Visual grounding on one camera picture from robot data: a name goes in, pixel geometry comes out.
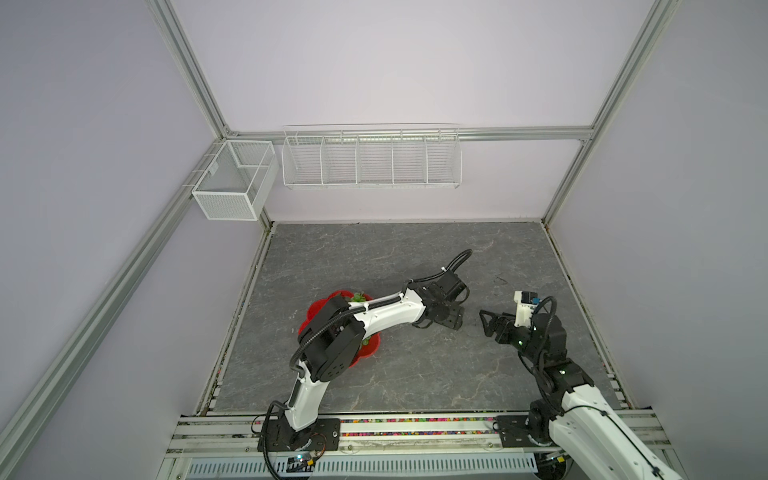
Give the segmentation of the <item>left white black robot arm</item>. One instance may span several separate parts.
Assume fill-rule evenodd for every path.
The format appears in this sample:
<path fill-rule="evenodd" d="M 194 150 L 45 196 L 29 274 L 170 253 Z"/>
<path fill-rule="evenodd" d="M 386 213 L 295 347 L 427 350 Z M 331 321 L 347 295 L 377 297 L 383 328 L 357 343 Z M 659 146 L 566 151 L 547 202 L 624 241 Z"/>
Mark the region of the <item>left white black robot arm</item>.
<path fill-rule="evenodd" d="M 411 279 L 388 296 L 362 302 L 341 295 L 328 298 L 298 335 L 298 348 L 289 360 L 296 379 L 287 401 L 270 403 L 258 434 L 260 450 L 296 451 L 316 438 L 325 440 L 326 449 L 336 449 L 332 436 L 340 431 L 340 421 L 319 420 L 331 381 L 354 363 L 364 339 L 384 330 L 405 324 L 460 329 L 470 290 L 457 270 L 471 255 L 466 249 L 437 273 Z"/>

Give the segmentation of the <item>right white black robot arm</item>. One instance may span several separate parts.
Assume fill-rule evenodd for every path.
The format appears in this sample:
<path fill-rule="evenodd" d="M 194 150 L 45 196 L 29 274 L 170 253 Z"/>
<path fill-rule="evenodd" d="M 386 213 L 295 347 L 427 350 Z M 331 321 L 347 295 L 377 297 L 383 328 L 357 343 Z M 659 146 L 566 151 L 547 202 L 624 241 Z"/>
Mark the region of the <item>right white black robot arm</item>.
<path fill-rule="evenodd" d="M 481 310 L 484 334 L 517 350 L 540 398 L 525 424 L 538 445 L 552 444 L 591 479 L 679 479 L 610 407 L 593 379 L 569 357 L 557 300 L 523 292 L 515 313 Z"/>

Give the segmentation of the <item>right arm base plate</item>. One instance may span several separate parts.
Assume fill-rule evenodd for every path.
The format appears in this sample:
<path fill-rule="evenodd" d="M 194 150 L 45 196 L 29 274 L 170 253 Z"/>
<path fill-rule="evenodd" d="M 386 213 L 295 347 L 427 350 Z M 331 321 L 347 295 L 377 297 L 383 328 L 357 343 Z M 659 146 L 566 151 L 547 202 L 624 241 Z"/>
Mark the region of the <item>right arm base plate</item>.
<path fill-rule="evenodd" d="M 498 415 L 494 421 L 504 448 L 547 447 L 552 444 L 548 420 L 539 413 Z"/>

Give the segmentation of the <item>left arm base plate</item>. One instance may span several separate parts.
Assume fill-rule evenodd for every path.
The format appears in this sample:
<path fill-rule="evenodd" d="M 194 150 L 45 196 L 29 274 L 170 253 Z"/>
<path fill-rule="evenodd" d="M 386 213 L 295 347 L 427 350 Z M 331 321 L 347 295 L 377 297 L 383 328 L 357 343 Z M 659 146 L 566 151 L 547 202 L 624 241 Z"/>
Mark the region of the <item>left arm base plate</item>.
<path fill-rule="evenodd" d="M 271 417 L 267 433 L 261 434 L 258 450 L 269 453 L 292 451 L 337 451 L 341 439 L 339 418 L 319 418 L 312 425 L 294 430 L 284 416 Z"/>

